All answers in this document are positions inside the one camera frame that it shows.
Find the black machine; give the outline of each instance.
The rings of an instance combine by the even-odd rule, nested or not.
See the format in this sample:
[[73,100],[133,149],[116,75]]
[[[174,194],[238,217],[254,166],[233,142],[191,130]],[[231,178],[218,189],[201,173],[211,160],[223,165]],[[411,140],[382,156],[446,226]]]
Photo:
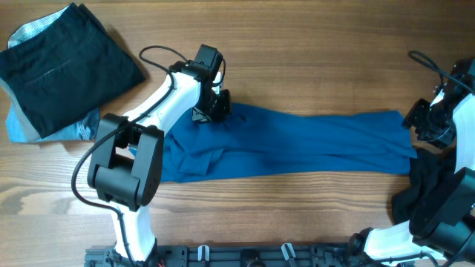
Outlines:
[[[416,61],[441,75],[441,86],[437,94],[442,92],[444,96],[432,106],[428,101],[419,100],[407,115],[404,126],[414,126],[420,140],[443,148],[450,145],[456,136],[452,120],[454,108],[467,95],[473,93],[474,61],[459,61],[452,73],[447,74],[431,60],[428,60],[429,63],[423,62],[414,55],[422,55],[426,59],[423,54],[410,52],[410,56]],[[217,92],[213,89],[223,82],[222,78],[220,82],[214,83],[221,62],[224,62],[223,56],[215,48],[202,45],[194,61],[177,62],[165,69],[171,76],[170,90],[180,90],[180,81],[177,88],[174,86],[174,74],[182,73],[196,81],[200,98],[194,107],[190,107],[194,108],[191,118],[194,121],[221,122],[232,111],[229,92]],[[447,84],[443,83],[443,76],[449,79]],[[162,99],[154,108],[159,107],[161,101]],[[129,243],[127,240],[131,240],[131,237],[126,231],[127,225],[123,217],[130,216],[138,220],[134,218],[135,212],[148,211],[146,206],[157,191],[162,169],[164,132],[155,126],[143,127],[137,123],[139,120],[129,122],[127,117],[108,114],[99,124],[99,141],[96,142],[98,145],[89,153],[92,154],[92,159],[88,184],[97,190],[101,200],[118,203],[130,212],[109,208],[118,215],[122,239],[118,238],[117,245],[113,247],[86,250],[85,267],[382,267],[392,263],[412,266],[414,260],[424,257],[439,266],[434,259],[436,253],[441,253],[448,259],[444,267],[455,260],[475,263],[475,217],[470,215],[475,203],[475,173],[469,168],[458,171],[455,179],[440,185],[427,199],[419,203],[408,224],[408,231],[413,235],[412,243],[420,246],[420,251],[415,251],[414,254],[375,258],[366,246],[372,241],[371,238],[374,238],[370,236],[372,228],[354,234],[348,243],[285,243],[282,246],[228,248],[202,245],[189,248],[182,245],[157,245],[153,236],[151,238],[154,242],[149,246],[140,244],[140,240],[135,239]],[[137,148],[135,159],[115,153],[116,148],[128,146]],[[126,253],[117,250],[119,245],[123,246]]]

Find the black fabric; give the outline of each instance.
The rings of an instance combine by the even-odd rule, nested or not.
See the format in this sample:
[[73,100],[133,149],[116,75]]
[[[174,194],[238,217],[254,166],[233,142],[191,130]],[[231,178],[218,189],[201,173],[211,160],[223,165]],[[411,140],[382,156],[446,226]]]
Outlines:
[[408,221],[419,201],[430,194],[441,182],[452,179],[456,164],[456,150],[444,156],[418,148],[417,159],[410,159],[410,187],[392,198],[395,224]]
[[41,138],[145,79],[86,10],[71,4],[39,35],[0,53],[0,77]]

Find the black pants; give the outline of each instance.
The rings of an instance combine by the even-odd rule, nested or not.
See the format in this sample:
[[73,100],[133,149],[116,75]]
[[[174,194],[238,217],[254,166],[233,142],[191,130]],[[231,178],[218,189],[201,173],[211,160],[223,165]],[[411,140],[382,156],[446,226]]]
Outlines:
[[44,138],[83,118],[145,78],[83,5],[0,53],[0,77]]

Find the blue fabric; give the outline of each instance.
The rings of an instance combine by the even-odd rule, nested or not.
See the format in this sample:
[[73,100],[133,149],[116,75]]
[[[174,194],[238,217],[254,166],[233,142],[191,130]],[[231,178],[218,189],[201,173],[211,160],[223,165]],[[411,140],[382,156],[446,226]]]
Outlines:
[[190,110],[166,135],[162,182],[304,171],[408,174],[416,152],[402,120],[397,111],[302,117],[234,104],[224,123],[198,124]]
[[[34,142],[61,141],[61,140],[92,140],[96,137],[97,127],[99,125],[99,108],[90,111],[85,118],[73,123],[56,133],[46,136],[43,139],[37,139]],[[20,122],[16,117],[13,107],[10,106],[7,121],[8,138],[10,142],[27,142],[24,137]]]

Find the wooden floor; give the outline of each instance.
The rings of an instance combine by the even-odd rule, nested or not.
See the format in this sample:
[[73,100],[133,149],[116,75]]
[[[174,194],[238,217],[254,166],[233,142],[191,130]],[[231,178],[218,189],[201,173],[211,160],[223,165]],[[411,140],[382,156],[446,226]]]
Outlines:
[[[14,1],[0,1],[2,49],[21,24],[65,6],[7,2]],[[217,47],[234,101],[300,115],[406,114],[417,99],[432,99],[438,80],[408,50],[425,52],[446,71],[475,56],[472,1],[162,0],[87,7],[135,57],[148,45],[189,58],[202,43]],[[178,60],[162,51],[148,56],[164,65]],[[135,108],[163,83],[163,72],[141,68],[147,81],[102,114]],[[2,91],[0,121],[9,106]],[[73,168],[91,145],[11,144],[0,124],[0,266],[81,266],[85,249],[115,242],[111,216],[71,193]],[[86,170],[79,188],[94,198]],[[346,241],[368,226],[390,226],[389,200],[407,186],[404,176],[350,172],[168,183],[151,203],[151,221],[159,244]]]

